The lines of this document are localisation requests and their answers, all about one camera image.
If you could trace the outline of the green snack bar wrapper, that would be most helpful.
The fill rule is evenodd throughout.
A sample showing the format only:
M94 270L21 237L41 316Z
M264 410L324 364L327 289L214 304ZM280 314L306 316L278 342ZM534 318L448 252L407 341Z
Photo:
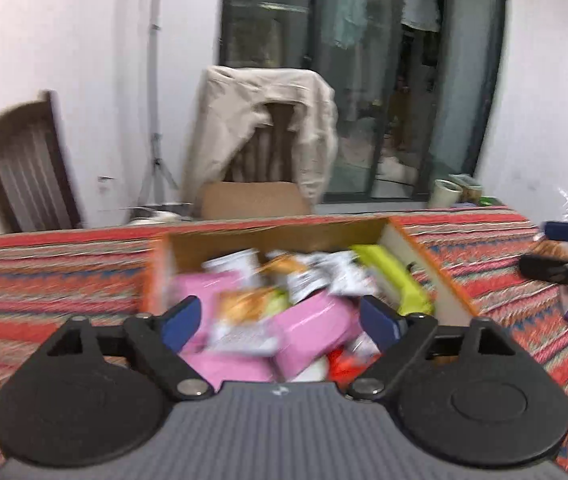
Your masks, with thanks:
M350 249L373 271L381 289L392 299L400 315L435 313L433 301L426 290L388 249L381 245L353 245Z

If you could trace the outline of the yellow pumpkin seed crisp packet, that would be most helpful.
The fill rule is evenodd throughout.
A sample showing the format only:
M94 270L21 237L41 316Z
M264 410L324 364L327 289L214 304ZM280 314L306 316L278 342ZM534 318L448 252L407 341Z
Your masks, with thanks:
M218 294L207 349L269 358L281 348L281 333L273 318L290 307L277 287L228 290Z

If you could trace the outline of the red snack packet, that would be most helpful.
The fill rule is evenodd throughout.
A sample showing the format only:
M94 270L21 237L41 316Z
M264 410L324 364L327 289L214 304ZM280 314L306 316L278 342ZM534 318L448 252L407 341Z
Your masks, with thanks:
M357 376L367 370L380 356L378 350L373 352L352 352L346 347L336 348L328 352L328 372L326 379L336 382L340 388L346 388Z

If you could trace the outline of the upper pink snack packet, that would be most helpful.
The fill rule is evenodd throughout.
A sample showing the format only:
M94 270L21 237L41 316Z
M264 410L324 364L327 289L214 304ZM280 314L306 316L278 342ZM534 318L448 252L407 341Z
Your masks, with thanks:
M245 288L244 278L238 271L213 273L181 273L173 278L170 285L170 302L177 304L188 296L200 300L200 324L194 336L189 339L183 350L196 352L205 348L210 328L215 322L221 292L236 292Z

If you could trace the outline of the pink snack packet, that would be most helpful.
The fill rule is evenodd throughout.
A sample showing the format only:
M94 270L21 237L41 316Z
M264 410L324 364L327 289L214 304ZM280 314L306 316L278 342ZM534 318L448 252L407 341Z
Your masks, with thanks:
M170 285L170 302L177 304L188 296L200 300L200 324L194 336L189 339L183 350L196 352L205 348L210 328L215 322L221 292L236 292L245 288L244 278L238 271L213 273L181 273L173 278Z
M270 319L278 338L275 363L293 379L320 356L362 333L359 310L348 299L320 292Z

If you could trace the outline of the lower pink snack packet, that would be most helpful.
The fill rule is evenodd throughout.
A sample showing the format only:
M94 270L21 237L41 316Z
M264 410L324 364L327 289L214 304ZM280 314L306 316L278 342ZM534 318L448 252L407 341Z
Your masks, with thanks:
M320 292L270 319L278 338L275 363L293 379L320 356L362 333L359 310L348 299Z

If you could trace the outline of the orange cardboard box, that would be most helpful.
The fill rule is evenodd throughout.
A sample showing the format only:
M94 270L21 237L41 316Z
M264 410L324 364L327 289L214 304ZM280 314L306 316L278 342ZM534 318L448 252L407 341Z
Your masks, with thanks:
M466 325L472 310L438 266L383 217L186 226L162 237L171 264L162 342L214 387L350 382L385 346L362 327L375 296L401 318Z

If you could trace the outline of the brown white snack packet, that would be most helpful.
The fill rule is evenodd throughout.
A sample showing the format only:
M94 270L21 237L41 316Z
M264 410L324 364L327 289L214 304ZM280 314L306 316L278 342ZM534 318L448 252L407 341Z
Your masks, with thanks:
M293 254L309 267L305 273L290 274L285 289L292 304L315 292L335 297L363 297L379 291L374 276L357 262L352 250Z

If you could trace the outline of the white orange small snack packet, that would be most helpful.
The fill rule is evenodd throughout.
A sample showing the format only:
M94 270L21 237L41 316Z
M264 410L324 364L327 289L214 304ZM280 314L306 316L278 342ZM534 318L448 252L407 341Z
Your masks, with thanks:
M301 262L292 254L285 254L275 256L268 262L259 267L258 274L261 278L265 278L269 283L286 284L287 278L290 274L305 273L309 267Z

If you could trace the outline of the white cup on floor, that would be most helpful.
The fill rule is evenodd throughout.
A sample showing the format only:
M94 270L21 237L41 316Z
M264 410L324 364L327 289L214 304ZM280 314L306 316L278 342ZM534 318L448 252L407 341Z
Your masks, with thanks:
M460 200L462 193L463 189L458 184L446 179L436 179L427 207L429 209L450 208Z

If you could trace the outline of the colourful patterned tablecloth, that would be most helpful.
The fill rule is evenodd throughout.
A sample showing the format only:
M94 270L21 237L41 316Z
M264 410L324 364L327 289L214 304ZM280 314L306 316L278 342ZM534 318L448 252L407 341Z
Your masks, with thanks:
M226 252L380 245L417 265L441 323L493 318L568 395L561 292L516 269L536 233L502 206L0 235L0 386L68 316L110 324L160 312L173 274ZM557 461L568 472L568 436Z

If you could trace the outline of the black light stand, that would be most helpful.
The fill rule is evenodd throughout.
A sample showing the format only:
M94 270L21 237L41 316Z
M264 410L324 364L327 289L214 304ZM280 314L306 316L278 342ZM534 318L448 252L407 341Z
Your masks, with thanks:
M172 211L170 194L180 188L162 154L160 118L159 44L161 27L161 0L148 0L142 24L145 26L143 53L143 113L145 130L145 166L135 200L137 208L147 208L153 214Z

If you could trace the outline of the chair with beige jacket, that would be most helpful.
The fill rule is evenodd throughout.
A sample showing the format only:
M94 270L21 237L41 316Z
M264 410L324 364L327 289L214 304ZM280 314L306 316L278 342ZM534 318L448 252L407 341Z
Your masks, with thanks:
M271 123L255 129L225 168L223 179L200 192L203 220L244 220L306 216L311 205L293 182L291 104L265 106Z

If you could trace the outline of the dark wooden chair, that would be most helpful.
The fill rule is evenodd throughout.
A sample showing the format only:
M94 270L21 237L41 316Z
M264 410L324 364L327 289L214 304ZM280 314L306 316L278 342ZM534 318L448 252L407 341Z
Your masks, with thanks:
M52 91L0 112L0 223L9 233L83 226Z

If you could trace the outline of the beige jacket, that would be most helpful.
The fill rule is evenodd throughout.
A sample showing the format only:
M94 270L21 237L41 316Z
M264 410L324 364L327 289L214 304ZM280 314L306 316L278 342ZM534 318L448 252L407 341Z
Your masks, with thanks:
M221 180L232 158L258 127L272 123L269 104L293 106L293 182L318 203L338 151L334 89L313 70L212 65L201 78L198 112L183 172L183 197Z

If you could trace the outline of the dark framed glass door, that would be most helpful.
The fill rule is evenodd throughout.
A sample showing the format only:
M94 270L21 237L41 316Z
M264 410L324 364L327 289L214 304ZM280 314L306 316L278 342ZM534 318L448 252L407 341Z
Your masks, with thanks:
M221 0L220 62L306 68L333 88L328 203L424 200L474 174L506 0Z

